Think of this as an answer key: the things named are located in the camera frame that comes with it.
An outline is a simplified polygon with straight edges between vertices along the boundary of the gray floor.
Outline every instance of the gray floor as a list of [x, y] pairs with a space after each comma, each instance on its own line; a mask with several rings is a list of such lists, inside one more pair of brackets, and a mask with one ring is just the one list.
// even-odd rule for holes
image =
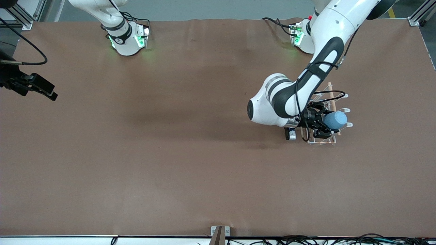
[[[396, 18], [410, 16], [423, 2], [424, 0], [400, 0], [393, 7]], [[262, 17], [288, 19], [311, 15], [313, 4], [310, 0], [130, 0], [120, 9], [151, 21]], [[88, 13], [74, 8], [68, 0], [49, 0], [43, 14], [44, 21], [97, 21]], [[382, 18], [389, 18], [389, 15], [384, 14]], [[420, 29], [430, 55], [436, 57], [436, 17]], [[18, 37], [12, 31], [0, 28], [0, 41], [16, 45]], [[13, 46], [4, 43], [0, 43], [0, 48], [9, 55], [15, 50]]]

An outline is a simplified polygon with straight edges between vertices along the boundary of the blue object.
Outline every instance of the blue object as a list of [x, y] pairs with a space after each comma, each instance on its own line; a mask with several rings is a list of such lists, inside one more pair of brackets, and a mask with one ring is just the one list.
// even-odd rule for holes
[[331, 129], [340, 129], [347, 123], [347, 115], [343, 112], [332, 112], [324, 117], [324, 123]]

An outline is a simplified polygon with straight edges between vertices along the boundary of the white wire rack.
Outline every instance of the white wire rack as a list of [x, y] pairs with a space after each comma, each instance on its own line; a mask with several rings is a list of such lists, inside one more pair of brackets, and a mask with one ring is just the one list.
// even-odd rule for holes
[[[332, 84], [329, 82], [327, 83], [327, 87], [323, 90], [323, 91], [332, 91], [333, 90], [333, 86]], [[311, 102], [318, 102], [320, 100], [324, 100], [324, 99], [332, 99], [334, 98], [334, 94], [331, 93], [322, 93], [322, 94], [314, 94], [313, 99], [311, 99]], [[348, 98], [348, 94], [345, 94], [342, 98]], [[324, 102], [324, 106], [327, 110], [329, 111], [342, 111], [344, 113], [349, 113], [351, 110], [349, 108], [341, 108], [339, 110], [336, 110], [336, 102], [342, 98], [339, 99], [334, 99], [334, 100], [330, 100], [330, 101], [325, 101]], [[313, 135], [313, 130], [309, 129], [309, 135], [306, 137], [309, 137], [309, 141], [307, 142], [310, 145], [335, 145], [336, 144], [336, 136], [340, 136], [342, 130], [344, 130], [345, 128], [349, 128], [352, 127], [353, 124], [352, 123], [346, 123], [342, 128], [339, 129], [338, 133], [332, 134], [332, 136], [330, 138], [327, 139], [318, 139], [318, 138], [314, 138]], [[301, 131], [301, 135], [304, 135], [306, 133], [306, 129], [303, 129], [303, 127], [300, 127], [300, 131]]]

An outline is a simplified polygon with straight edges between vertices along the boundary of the brown table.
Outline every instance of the brown table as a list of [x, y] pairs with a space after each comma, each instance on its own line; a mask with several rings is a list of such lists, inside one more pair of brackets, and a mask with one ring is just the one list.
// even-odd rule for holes
[[[407, 20], [363, 24], [326, 82], [354, 127], [287, 142], [247, 101], [310, 60], [262, 20], [152, 22], [119, 56], [98, 22], [35, 23], [56, 85], [1, 93], [0, 234], [436, 236], [436, 73]], [[17, 60], [39, 61], [21, 41]]]

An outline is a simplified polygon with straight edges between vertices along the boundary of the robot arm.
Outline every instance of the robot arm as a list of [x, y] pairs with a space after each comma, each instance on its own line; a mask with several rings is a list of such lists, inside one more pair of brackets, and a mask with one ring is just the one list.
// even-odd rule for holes
[[[319, 8], [322, 8], [325, 1], [320, 2]], [[332, 0], [310, 24], [314, 55], [306, 69], [296, 82], [279, 73], [269, 76], [257, 95], [249, 101], [249, 118], [264, 125], [297, 127], [300, 112], [305, 111], [315, 90], [341, 58], [348, 39], [379, 2]]]
[[127, 0], [69, 0], [71, 5], [99, 20], [109, 33], [112, 47], [121, 55], [130, 56], [145, 48], [149, 28], [126, 20], [117, 6]]

